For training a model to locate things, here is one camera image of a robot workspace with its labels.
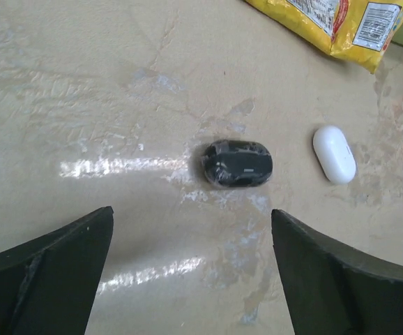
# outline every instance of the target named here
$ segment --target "white object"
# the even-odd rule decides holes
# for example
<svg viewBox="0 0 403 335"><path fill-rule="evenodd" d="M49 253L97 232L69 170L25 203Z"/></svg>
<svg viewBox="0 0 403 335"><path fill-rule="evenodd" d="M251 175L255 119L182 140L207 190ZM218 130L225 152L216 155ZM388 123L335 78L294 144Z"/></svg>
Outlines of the white object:
<svg viewBox="0 0 403 335"><path fill-rule="evenodd" d="M356 162L341 129L324 126L313 136L313 148L322 170L334 184L347 184L356 173Z"/></svg>

